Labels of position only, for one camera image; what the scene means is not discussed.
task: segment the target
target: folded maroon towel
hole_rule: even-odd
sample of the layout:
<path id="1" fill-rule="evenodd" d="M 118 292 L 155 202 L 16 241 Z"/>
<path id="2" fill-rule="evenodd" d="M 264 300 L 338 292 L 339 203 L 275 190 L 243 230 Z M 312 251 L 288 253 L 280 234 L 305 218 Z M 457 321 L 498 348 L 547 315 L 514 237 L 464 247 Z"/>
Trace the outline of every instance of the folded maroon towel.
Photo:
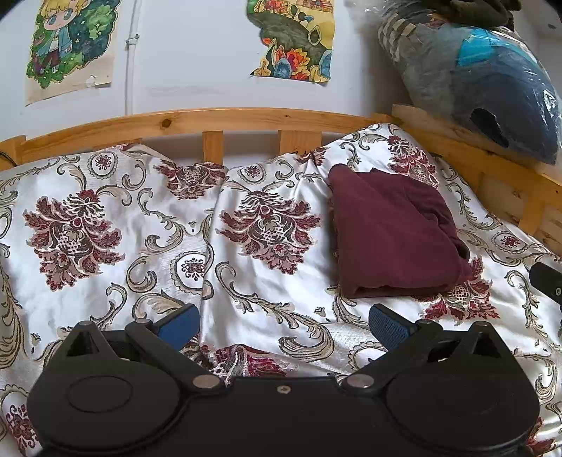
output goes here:
<path id="1" fill-rule="evenodd" d="M 401 174 L 335 165 L 339 284 L 347 298 L 427 295 L 472 276 L 469 251 L 433 187 Z"/>

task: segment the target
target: white wall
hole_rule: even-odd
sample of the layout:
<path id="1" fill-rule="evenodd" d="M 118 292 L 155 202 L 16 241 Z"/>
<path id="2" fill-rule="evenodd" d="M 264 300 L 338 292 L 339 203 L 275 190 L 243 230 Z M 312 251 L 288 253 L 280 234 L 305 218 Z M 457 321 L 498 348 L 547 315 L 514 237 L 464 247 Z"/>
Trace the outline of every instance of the white wall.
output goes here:
<path id="1" fill-rule="evenodd" d="M 542 38 L 539 43 L 538 58 L 548 72 L 558 95 L 562 96 L 562 41 Z"/>
<path id="2" fill-rule="evenodd" d="M 326 85 L 251 78 L 266 48 L 246 18 L 246 0 L 143 0 L 134 72 L 134 112 L 209 107 L 272 106 L 356 115 L 389 112 L 407 102 L 404 86 L 373 30 L 360 33 L 343 0 L 335 0 L 332 79 Z M 113 82 L 25 107 L 25 70 L 41 0 L 24 0 L 0 22 L 0 141 L 35 137 L 124 115 L 126 50 L 133 0 L 122 0 Z"/>
<path id="3" fill-rule="evenodd" d="M 515 21 L 515 30 L 519 36 L 525 41 L 527 47 L 533 52 L 538 52 L 539 36 L 535 31 L 533 24 L 529 21 L 524 11 L 514 11 L 513 17 Z"/>

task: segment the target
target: bed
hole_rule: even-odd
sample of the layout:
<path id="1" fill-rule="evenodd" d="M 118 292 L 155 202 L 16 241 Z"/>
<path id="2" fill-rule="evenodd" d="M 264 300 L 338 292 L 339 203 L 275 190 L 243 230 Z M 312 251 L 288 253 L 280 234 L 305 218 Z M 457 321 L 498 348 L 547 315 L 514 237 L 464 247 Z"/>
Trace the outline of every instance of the bed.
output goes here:
<path id="1" fill-rule="evenodd" d="M 278 156 L 222 165 L 224 131 L 271 129 Z M 197 132 L 203 162 L 188 167 L 142 144 Z M 322 132 L 341 138 L 323 145 Z M 375 301 L 445 329 L 493 323 L 541 403 L 529 447 L 561 455 L 560 309 L 528 278 L 535 262 L 561 261 L 552 247 L 562 238 L 549 234 L 549 247 L 531 236 L 562 210 L 554 179 L 389 115 L 288 109 L 135 115 L 12 138 L 0 150 L 0 455 L 40 452 L 26 397 L 78 321 L 120 329 L 193 303 L 201 329 L 182 352 L 227 383 L 240 375 L 341 378 L 386 351 L 368 329 Z M 84 150 L 92 152 L 76 153 Z M 432 296 L 344 297 L 327 179 L 335 164 L 437 188 L 470 248 L 470 280 Z M 505 205 L 495 210 L 501 217 L 479 200 L 490 189 L 492 204 Z"/>

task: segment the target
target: drawing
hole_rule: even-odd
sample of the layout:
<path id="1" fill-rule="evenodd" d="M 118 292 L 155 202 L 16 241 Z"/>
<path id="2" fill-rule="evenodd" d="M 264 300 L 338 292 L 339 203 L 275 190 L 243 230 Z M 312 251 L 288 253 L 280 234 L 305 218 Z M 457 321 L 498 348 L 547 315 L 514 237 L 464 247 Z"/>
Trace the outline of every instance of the drawing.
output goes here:
<path id="1" fill-rule="evenodd" d="M 248 0 L 248 18 L 268 47 L 252 76 L 330 79 L 334 9 L 329 0 Z"/>
<path id="2" fill-rule="evenodd" d="M 43 1 L 26 72 L 27 104 L 85 88 L 90 75 L 96 85 L 111 82 L 120 1 Z"/>

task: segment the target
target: metal bolt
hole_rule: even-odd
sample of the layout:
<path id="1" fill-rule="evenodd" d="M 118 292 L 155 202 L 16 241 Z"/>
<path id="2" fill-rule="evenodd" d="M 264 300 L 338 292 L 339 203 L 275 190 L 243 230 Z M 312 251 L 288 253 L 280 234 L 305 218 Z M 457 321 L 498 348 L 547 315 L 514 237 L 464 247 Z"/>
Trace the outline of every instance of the metal bolt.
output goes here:
<path id="1" fill-rule="evenodd" d="M 347 378 L 347 384 L 356 389 L 367 389 L 375 383 L 368 374 L 352 374 Z"/>
<path id="2" fill-rule="evenodd" d="M 289 386 L 277 386 L 277 392 L 279 393 L 290 393 L 291 388 Z"/>
<path id="3" fill-rule="evenodd" d="M 199 389 L 213 389 L 219 384 L 220 378 L 213 374 L 201 374 L 193 380 L 193 385 Z"/>

